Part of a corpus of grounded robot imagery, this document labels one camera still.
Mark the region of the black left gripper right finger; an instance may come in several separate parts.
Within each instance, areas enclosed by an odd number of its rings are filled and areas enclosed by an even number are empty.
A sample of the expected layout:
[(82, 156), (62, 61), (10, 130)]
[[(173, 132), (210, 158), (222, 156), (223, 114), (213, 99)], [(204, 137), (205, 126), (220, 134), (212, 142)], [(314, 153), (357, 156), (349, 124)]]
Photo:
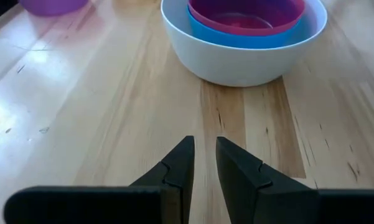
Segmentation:
[(374, 224), (374, 190), (312, 189), (225, 137), (216, 160), (231, 224)]

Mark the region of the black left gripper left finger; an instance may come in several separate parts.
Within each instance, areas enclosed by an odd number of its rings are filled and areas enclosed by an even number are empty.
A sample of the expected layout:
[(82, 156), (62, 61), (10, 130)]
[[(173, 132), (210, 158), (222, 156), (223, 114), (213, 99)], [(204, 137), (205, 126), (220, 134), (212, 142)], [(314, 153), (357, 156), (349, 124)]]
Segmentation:
[(10, 196), (6, 224), (188, 224), (195, 143), (186, 136), (129, 186), (35, 186)]

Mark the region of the blue plastic bowl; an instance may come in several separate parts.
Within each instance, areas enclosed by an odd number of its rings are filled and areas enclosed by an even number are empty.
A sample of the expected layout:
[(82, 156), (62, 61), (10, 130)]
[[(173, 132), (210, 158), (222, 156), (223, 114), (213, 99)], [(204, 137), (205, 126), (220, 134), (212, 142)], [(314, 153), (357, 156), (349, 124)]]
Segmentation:
[(221, 32), (204, 25), (192, 15), (190, 9), (187, 9), (187, 14), (192, 35), (195, 38), (212, 44), (243, 49), (271, 49), (290, 45), (297, 38), (297, 33), (303, 25), (303, 21), (300, 19), (294, 27), (280, 34), (267, 36), (235, 35)]

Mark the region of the red plastic bowl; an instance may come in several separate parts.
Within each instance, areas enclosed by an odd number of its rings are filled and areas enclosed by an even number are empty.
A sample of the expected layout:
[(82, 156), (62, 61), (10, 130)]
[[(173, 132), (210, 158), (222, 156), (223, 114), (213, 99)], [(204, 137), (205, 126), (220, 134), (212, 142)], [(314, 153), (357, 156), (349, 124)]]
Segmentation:
[(235, 35), (286, 32), (301, 19), (305, 0), (188, 0), (193, 17), (212, 29)]

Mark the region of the large white bowl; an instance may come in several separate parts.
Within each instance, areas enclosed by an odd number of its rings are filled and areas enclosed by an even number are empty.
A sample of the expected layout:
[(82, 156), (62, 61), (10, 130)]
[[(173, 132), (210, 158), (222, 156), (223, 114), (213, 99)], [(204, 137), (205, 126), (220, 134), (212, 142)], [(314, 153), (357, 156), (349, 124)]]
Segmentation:
[(208, 82), (237, 87), (261, 85), (290, 71), (320, 36), (328, 19), (320, 0), (306, 0), (306, 11), (289, 44), (244, 49), (207, 42), (193, 34), (187, 0), (162, 0), (161, 13), (182, 65)]

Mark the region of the purple plastic bowl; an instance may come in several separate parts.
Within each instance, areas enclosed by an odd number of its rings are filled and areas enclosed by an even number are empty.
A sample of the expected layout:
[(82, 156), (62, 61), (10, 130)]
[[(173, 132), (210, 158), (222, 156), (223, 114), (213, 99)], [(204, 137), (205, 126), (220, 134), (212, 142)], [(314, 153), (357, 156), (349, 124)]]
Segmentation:
[(29, 13), (36, 16), (60, 16), (76, 11), (89, 0), (18, 0)]

